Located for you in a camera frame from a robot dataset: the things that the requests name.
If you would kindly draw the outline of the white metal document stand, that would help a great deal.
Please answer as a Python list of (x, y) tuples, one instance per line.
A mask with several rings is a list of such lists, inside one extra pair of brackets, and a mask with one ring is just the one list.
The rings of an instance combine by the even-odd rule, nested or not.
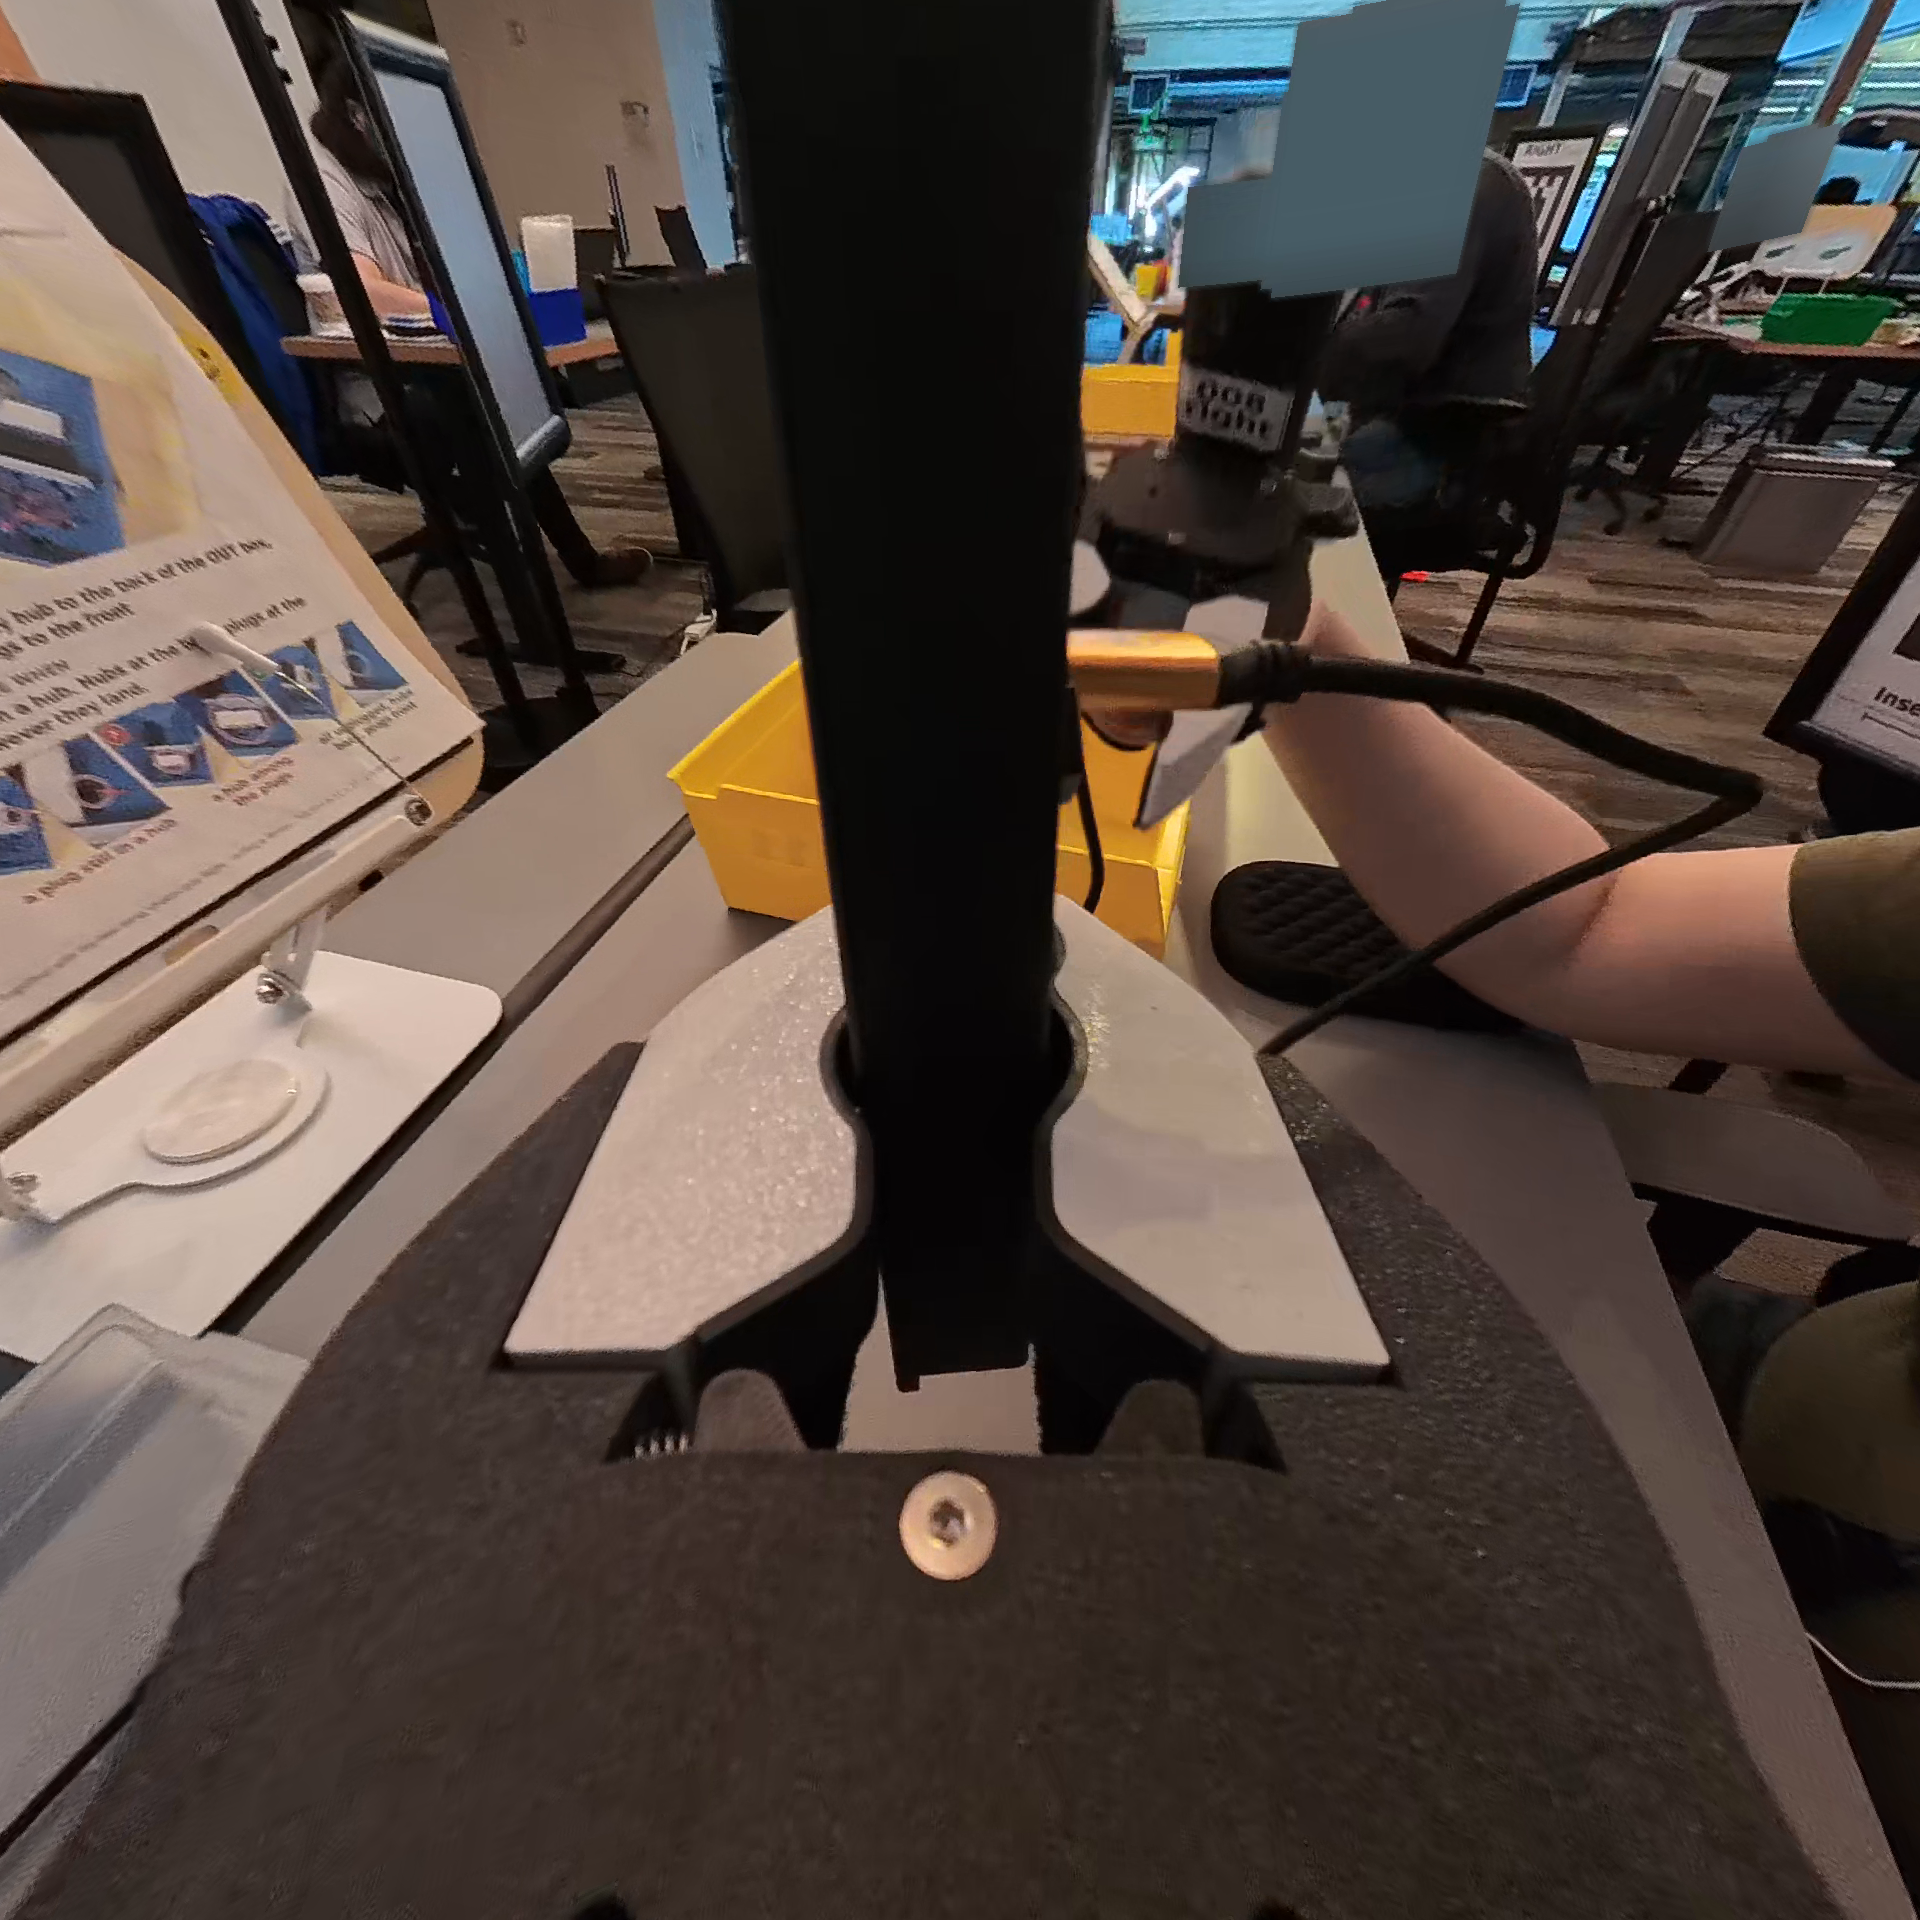
[(4, 1353), (197, 1336), (465, 1063), (500, 996), (319, 950), (477, 715), (372, 615), (4, 603)]

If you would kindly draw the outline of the black multi-port usb hub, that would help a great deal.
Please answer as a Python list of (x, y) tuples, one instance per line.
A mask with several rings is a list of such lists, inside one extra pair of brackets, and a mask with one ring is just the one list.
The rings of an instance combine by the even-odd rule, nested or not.
[(719, 6), (902, 1387), (1037, 1339), (1102, 6)]

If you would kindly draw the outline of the green plastic bin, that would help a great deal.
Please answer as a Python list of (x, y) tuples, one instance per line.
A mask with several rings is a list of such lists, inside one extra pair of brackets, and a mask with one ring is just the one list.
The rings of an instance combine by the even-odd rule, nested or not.
[(1904, 302), (1886, 295), (1784, 292), (1761, 316), (1760, 338), (1769, 346), (1861, 347), (1901, 311)]

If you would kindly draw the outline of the black partition panel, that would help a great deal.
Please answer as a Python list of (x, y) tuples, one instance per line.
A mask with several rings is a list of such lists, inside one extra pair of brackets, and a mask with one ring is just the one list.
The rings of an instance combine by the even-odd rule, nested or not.
[(148, 352), (191, 358), (175, 332), (200, 330), (232, 359), (232, 308), (144, 99), (7, 80), (1, 115), (7, 408), (27, 355), (132, 378)]

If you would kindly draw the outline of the black framed tag sign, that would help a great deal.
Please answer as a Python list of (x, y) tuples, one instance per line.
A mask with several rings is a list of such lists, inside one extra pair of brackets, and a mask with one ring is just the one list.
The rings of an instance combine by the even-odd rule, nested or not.
[(1832, 833), (1917, 820), (1917, 494), (1896, 511), (1765, 736), (1815, 763)]

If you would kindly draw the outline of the black wrist rest pad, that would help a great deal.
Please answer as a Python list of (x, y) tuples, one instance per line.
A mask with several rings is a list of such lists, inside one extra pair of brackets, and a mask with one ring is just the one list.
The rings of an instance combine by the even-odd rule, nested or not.
[[(1406, 950), (1329, 867), (1262, 859), (1228, 872), (1212, 895), (1209, 938), (1244, 990), (1313, 1011)], [(1423, 969), (1367, 995), (1355, 1018), (1432, 1031), (1510, 1035), (1521, 1023)]]

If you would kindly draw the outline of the clear plastic bin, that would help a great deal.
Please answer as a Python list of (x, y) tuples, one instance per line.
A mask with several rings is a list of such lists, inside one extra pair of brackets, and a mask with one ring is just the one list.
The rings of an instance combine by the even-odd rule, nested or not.
[(1, 1406), (4, 1855), (84, 1804), (305, 1361), (95, 1313)]

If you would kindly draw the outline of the printed instruction sheet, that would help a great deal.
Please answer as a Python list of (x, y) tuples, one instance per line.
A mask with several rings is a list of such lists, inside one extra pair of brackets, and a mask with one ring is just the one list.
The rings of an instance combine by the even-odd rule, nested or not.
[(1, 215), (12, 1041), (479, 722), (14, 131)]

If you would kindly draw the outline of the black pole stand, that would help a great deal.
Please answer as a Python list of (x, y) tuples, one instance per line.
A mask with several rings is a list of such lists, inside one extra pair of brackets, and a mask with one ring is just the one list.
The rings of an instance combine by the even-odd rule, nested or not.
[(344, 244), (293, 83), (269, 47), (263, 16), (249, 3), (219, 3), (216, 11), (341, 302), (353, 361), (375, 390), (379, 433), (421, 505), (424, 552), (454, 584), (471, 638), (494, 680), (496, 703), (483, 714), (479, 779), (485, 793), (496, 793), (589, 727), (597, 715), (591, 688), (575, 664), (559, 668), (555, 694), (535, 697), (523, 687), (515, 646), (532, 640), (541, 654), (550, 654), (555, 638), (541, 603), (526, 595), (531, 584), (515, 511), (497, 497), (494, 460), (476, 447), (473, 406), (421, 402), (413, 380), (393, 359), (368, 284)]

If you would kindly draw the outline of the upright display board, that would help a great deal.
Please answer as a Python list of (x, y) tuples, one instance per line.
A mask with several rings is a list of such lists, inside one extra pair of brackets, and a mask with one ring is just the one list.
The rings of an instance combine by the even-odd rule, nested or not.
[(451, 60), (356, 14), (341, 35), (488, 433), (518, 475), (545, 474), (568, 449), (568, 420)]

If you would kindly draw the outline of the yellow plastic bin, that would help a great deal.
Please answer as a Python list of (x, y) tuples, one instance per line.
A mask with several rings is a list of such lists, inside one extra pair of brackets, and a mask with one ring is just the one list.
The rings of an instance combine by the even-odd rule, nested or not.
[[(1192, 806), (1136, 823), (1148, 754), (1081, 727), (1102, 846), (1095, 916), (1163, 959), (1183, 878)], [(831, 887), (800, 664), (772, 675), (670, 774), (721, 900), (772, 922), (828, 907)]]
[(1092, 442), (1167, 442), (1177, 433), (1180, 366), (1085, 366), (1079, 414)]

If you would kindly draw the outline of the black office chair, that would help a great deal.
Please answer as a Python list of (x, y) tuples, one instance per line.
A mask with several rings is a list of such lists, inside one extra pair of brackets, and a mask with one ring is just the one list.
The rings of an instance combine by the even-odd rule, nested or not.
[(1532, 371), (1524, 401), (1435, 406), (1455, 431), (1446, 482), (1422, 507), (1385, 512), (1371, 532), (1373, 553), (1390, 602), (1414, 571), (1471, 571), (1480, 576), (1480, 591), (1453, 647), (1406, 631), (1409, 660), (1473, 673), (1473, 647), (1501, 588), (1532, 578), (1548, 563), (1579, 447), (1588, 380), (1660, 208), (1657, 200), (1633, 206), (1637, 223), (1621, 231), (1598, 307), (1585, 321), (1556, 327)]
[(598, 279), (648, 416), (680, 553), (704, 567), (713, 626), (763, 633), (792, 606), (785, 504), (757, 273)]

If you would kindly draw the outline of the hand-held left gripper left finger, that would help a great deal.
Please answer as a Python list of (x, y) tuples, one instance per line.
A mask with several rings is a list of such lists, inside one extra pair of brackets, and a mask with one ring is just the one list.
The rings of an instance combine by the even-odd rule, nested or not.
[(878, 1315), (844, 1027), (828, 911), (686, 996), (641, 1044), (503, 1358), (632, 1362), (687, 1418), (719, 1376), (765, 1376), (803, 1446), (838, 1449)]

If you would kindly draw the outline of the blue jacket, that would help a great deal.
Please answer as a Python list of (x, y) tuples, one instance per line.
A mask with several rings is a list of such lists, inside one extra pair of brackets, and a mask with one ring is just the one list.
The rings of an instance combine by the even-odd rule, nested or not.
[(230, 194), (184, 200), (244, 344), (244, 372), (310, 474), (325, 475), (329, 439), (325, 398), (284, 344), (305, 336), (300, 268), (268, 211)]

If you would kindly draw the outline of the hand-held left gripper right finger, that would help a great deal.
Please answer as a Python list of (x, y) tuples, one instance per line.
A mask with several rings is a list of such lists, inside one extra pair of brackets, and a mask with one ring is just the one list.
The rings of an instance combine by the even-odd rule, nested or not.
[(1096, 1449), (1141, 1386), (1259, 1456), (1257, 1391), (1390, 1386), (1395, 1362), (1252, 1047), (1189, 982), (1053, 900), (1062, 1083), (1036, 1158), (1039, 1451)]

